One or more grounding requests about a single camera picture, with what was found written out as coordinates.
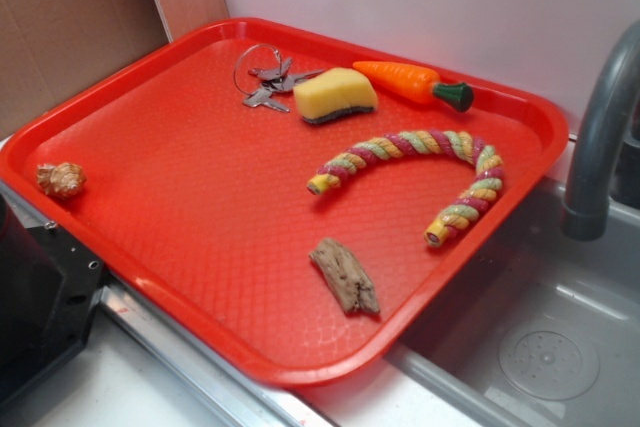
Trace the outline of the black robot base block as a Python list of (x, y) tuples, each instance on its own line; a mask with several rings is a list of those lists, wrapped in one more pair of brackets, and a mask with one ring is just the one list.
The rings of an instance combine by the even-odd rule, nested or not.
[(103, 268), (63, 227), (26, 227), (1, 200), (3, 409), (84, 349)]

